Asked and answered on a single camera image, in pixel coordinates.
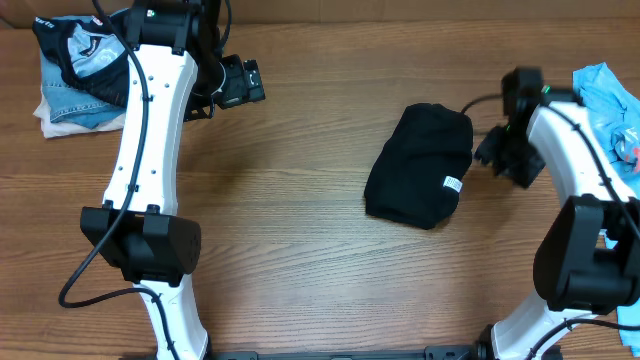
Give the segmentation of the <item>black t-shirt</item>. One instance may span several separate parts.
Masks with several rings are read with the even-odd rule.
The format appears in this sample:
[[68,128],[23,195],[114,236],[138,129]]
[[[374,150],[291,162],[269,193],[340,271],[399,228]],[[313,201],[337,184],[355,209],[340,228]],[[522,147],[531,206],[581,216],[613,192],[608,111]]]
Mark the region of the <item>black t-shirt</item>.
[[440,104],[405,108],[364,190],[373,217],[432,229],[456,210],[472,162],[470,118]]

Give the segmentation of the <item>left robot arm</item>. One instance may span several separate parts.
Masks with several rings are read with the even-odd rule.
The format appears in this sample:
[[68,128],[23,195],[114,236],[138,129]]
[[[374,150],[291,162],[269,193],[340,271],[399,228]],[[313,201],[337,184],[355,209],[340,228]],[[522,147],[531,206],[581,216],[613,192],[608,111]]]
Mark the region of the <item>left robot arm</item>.
[[201,228],[178,216],[177,162],[183,125],[265,99],[258,64],[226,55],[226,1],[137,1],[125,20],[128,103],[115,169],[80,228],[142,298],[159,359],[209,359],[211,340],[192,275]]

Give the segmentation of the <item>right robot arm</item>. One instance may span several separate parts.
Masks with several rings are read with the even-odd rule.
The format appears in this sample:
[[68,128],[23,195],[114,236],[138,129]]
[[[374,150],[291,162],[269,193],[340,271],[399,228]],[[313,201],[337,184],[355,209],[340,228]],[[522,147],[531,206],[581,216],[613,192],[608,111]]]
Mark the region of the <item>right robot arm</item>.
[[533,291],[487,326],[468,356],[559,359],[566,334],[582,324],[618,329],[606,315],[639,299],[639,198],[608,163],[574,90],[517,67],[502,78],[500,97],[508,121],[475,159],[523,188],[548,170],[561,209],[535,254]]

